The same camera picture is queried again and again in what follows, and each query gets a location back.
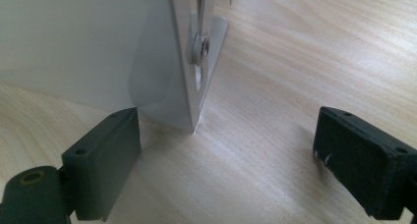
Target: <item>wooden table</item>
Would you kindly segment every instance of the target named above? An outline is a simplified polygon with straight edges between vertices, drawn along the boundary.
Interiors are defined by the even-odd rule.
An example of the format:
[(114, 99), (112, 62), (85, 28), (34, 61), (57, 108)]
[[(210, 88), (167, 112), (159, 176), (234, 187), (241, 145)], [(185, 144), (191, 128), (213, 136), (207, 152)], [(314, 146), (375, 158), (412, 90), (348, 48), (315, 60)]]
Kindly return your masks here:
[[(216, 0), (215, 11), (230, 29), (200, 124), (188, 135), (141, 122), (143, 155), (107, 223), (378, 223), (313, 158), (314, 133), (325, 105), (417, 146), (417, 0)], [(0, 190), (60, 167), (109, 113), (0, 84)]]

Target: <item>screw hole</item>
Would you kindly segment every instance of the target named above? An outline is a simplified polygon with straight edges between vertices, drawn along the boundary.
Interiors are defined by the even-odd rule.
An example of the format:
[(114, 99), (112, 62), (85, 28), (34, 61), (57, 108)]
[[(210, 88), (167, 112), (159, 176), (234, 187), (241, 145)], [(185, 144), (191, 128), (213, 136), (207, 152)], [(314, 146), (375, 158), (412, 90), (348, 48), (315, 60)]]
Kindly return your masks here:
[(85, 153), (87, 153), (87, 151), (86, 151), (85, 149), (82, 149), (82, 148), (77, 149), (77, 151), (76, 151), (76, 154), (77, 154), (77, 155), (83, 155), (83, 154), (85, 154)]
[(40, 181), (43, 176), (45, 176), (44, 171), (34, 171), (23, 176), (19, 182), (26, 186)]
[(407, 153), (407, 150), (405, 150), (404, 148), (397, 147), (395, 150), (400, 153)]

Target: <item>light wood grain surface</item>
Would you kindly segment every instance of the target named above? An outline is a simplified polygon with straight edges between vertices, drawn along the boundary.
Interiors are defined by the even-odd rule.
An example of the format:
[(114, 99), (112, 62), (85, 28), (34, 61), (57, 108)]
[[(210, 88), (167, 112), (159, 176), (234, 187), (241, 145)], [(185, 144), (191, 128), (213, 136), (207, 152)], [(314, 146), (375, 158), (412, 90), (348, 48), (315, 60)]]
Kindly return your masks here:
[[(325, 105), (417, 147), (417, 0), (216, 0), (215, 12), (230, 28), (200, 124), (141, 122), (143, 155), (107, 223), (378, 223), (313, 158), (314, 133)], [(109, 113), (0, 84), (0, 190), (60, 167)]]

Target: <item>black clamp jaw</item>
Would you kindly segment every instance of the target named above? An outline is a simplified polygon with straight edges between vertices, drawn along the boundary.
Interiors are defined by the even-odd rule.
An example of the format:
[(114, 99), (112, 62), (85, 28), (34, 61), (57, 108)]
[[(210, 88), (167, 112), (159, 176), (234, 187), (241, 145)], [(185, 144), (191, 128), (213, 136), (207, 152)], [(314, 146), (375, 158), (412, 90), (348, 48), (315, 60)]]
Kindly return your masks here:
[(313, 152), (368, 215), (398, 220), (404, 207), (417, 214), (413, 147), (351, 113), (322, 107)]
[(106, 220), (141, 153), (136, 108), (116, 112), (62, 154), (63, 166), (29, 169), (6, 185), (1, 224)]

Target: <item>small scratch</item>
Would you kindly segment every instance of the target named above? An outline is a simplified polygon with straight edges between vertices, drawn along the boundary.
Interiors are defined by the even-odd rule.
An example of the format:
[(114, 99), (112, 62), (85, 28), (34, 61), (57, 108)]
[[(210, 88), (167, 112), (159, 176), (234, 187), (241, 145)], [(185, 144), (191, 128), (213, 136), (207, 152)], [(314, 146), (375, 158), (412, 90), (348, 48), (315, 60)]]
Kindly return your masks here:
[(331, 158), (331, 154), (329, 154), (325, 159), (325, 165), (328, 165), (328, 160)]

